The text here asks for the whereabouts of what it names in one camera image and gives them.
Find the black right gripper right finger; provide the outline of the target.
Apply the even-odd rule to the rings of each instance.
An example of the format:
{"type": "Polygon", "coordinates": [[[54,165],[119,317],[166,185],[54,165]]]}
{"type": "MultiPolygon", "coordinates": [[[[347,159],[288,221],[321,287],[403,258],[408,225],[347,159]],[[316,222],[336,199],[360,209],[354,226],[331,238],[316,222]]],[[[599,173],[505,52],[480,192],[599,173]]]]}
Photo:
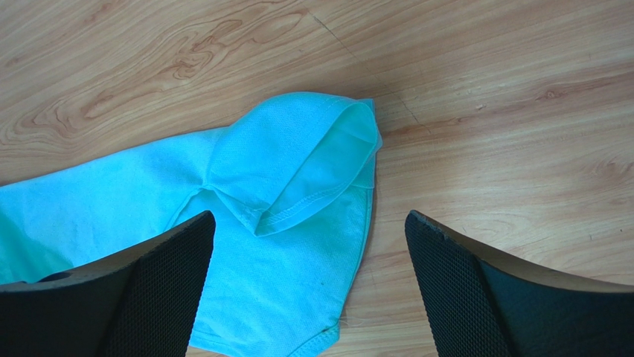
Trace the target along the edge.
{"type": "Polygon", "coordinates": [[[413,210],[405,235],[440,356],[631,356],[633,287],[540,266],[413,210]]]}

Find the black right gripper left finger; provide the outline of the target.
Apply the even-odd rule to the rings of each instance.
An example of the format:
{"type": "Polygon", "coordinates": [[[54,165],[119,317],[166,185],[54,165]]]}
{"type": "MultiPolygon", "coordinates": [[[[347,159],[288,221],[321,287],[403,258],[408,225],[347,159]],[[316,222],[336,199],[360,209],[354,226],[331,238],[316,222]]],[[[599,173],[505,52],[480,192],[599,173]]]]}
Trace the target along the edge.
{"type": "Polygon", "coordinates": [[[3,356],[184,356],[216,222],[210,211],[102,259],[1,286],[3,356]]]}

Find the mint green t shirt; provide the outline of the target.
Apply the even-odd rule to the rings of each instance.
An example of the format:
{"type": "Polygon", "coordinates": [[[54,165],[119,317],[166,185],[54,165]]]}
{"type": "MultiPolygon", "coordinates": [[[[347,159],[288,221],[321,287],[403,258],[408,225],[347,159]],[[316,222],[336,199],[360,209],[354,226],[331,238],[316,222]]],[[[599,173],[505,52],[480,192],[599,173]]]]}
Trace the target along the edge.
{"type": "Polygon", "coordinates": [[[381,144],[372,100],[296,92],[227,127],[3,186],[1,281],[90,263],[208,210],[214,251],[190,345],[317,356],[339,339],[381,144]]]}

